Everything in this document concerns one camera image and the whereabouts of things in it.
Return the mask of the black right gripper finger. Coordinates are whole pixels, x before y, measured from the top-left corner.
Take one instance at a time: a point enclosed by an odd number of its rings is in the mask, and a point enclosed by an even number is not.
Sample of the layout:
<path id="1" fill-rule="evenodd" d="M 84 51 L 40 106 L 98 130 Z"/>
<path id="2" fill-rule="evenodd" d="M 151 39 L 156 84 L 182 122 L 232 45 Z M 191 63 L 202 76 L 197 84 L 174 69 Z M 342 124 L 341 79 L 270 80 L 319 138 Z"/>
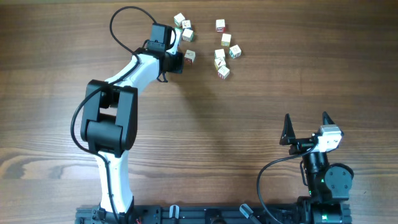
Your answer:
<path id="1" fill-rule="evenodd" d="M 280 137 L 279 144 L 282 146 L 296 143 L 296 137 L 292 126 L 290 115 L 287 113 L 284 118 L 284 128 Z"/>
<path id="2" fill-rule="evenodd" d="M 323 125 L 333 125 L 333 124 L 335 124 L 334 121 L 330 118 L 330 116 L 328 115 L 328 113 L 326 111 L 324 111 L 322 113 L 322 122 L 323 122 Z"/>

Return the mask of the red U letter block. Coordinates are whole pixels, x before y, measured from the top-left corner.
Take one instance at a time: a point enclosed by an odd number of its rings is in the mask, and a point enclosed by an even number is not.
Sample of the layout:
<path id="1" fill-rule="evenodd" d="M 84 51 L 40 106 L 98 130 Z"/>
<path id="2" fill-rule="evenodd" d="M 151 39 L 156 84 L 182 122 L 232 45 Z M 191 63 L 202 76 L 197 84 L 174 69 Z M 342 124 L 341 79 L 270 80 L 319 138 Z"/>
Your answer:
<path id="1" fill-rule="evenodd" d="M 223 65 L 218 69 L 218 76 L 222 79 L 226 79 L 230 73 L 230 69 Z"/>

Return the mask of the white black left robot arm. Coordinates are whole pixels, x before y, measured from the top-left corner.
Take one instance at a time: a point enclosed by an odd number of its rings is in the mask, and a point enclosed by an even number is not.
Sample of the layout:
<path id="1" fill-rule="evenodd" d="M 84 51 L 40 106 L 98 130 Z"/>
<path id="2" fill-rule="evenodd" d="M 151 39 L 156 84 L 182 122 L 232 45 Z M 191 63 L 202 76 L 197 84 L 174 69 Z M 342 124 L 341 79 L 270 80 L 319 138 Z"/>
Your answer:
<path id="1" fill-rule="evenodd" d="M 181 73 L 183 53 L 178 51 L 183 31 L 153 24 L 150 39 L 135 50 L 131 61 L 105 81 L 92 80 L 78 106 L 82 112 L 80 135 L 86 151 L 96 157 L 102 196 L 98 207 L 104 223 L 131 223 L 134 196 L 129 186 L 128 155 L 137 136 L 138 97 L 165 74 Z"/>

